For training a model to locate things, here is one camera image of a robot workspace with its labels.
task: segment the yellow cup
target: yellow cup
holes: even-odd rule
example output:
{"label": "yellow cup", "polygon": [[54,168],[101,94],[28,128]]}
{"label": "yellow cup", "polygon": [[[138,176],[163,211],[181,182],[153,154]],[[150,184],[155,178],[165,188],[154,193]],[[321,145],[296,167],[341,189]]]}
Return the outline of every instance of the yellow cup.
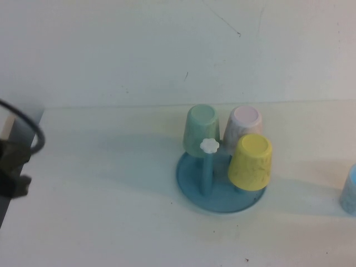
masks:
{"label": "yellow cup", "polygon": [[270,181],[272,144],[255,133],[240,138],[229,166],[230,181],[243,190],[257,191]]}

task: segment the upside-down cup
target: upside-down cup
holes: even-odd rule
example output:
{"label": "upside-down cup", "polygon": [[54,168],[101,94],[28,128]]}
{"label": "upside-down cup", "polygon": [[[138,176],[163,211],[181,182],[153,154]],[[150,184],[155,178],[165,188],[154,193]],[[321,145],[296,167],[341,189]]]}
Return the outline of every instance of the upside-down cup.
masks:
{"label": "upside-down cup", "polygon": [[262,115],[251,106],[234,108],[224,133],[223,146],[233,156],[239,139],[246,134],[262,134]]}
{"label": "upside-down cup", "polygon": [[340,198],[341,207],[356,216],[356,164],[351,167]]}
{"label": "upside-down cup", "polygon": [[204,139],[220,140],[219,117],[216,110],[209,105],[196,105],[187,115],[183,147],[193,156],[204,158],[205,153],[200,148]]}
{"label": "upside-down cup", "polygon": [[272,144],[255,133],[240,138],[229,166],[229,180],[238,188],[258,191],[270,181]]}

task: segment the pink cup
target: pink cup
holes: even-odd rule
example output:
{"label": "pink cup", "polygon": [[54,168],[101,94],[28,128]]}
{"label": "pink cup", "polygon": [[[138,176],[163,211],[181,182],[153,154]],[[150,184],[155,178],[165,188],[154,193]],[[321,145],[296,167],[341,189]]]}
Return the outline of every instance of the pink cup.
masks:
{"label": "pink cup", "polygon": [[262,115],[251,106],[239,106],[232,110],[222,144],[232,156],[238,140],[247,134],[262,134]]}

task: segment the black cable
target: black cable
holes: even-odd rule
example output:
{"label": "black cable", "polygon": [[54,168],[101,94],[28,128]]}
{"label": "black cable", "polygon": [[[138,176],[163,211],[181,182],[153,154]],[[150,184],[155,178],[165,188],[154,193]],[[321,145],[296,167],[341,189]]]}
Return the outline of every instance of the black cable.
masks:
{"label": "black cable", "polygon": [[21,118],[32,129],[32,131],[35,132],[35,134],[37,135],[37,142],[33,147],[31,147],[31,155],[39,152],[43,148],[46,142],[45,135],[43,131],[40,129],[40,127],[38,127],[38,125],[22,111],[18,110],[17,108],[10,105],[9,103],[3,101],[1,98],[0,98],[0,106],[3,106],[4,108],[10,110],[16,116]]}

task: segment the white wall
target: white wall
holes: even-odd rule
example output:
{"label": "white wall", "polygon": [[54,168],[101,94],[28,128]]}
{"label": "white wall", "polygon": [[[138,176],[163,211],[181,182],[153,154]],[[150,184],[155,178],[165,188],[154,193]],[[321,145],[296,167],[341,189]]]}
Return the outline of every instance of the white wall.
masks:
{"label": "white wall", "polygon": [[354,0],[2,0],[0,97],[47,107],[356,98],[355,11]]}

